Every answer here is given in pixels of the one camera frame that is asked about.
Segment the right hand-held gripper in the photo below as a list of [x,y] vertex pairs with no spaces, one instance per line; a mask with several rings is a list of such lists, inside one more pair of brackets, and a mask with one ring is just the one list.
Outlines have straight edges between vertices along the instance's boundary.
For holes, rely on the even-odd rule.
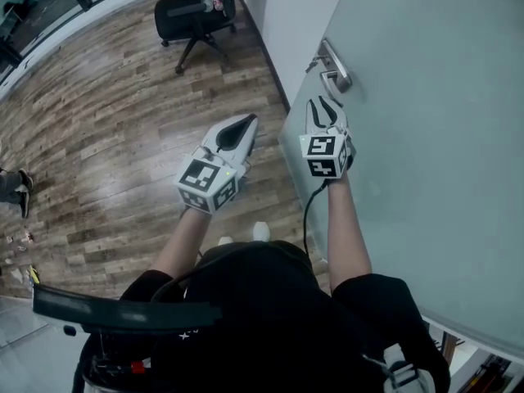
[[[324,126],[320,121],[323,112],[329,125]],[[313,177],[340,178],[353,165],[356,149],[346,113],[337,101],[324,96],[309,99],[305,133],[299,137],[300,149]]]

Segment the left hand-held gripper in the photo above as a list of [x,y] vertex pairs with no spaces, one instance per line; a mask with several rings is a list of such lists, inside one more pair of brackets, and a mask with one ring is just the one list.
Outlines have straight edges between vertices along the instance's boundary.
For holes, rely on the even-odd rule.
[[258,127],[257,115],[245,114],[209,129],[203,145],[211,151],[187,155],[174,178],[187,207],[213,215],[238,194]]

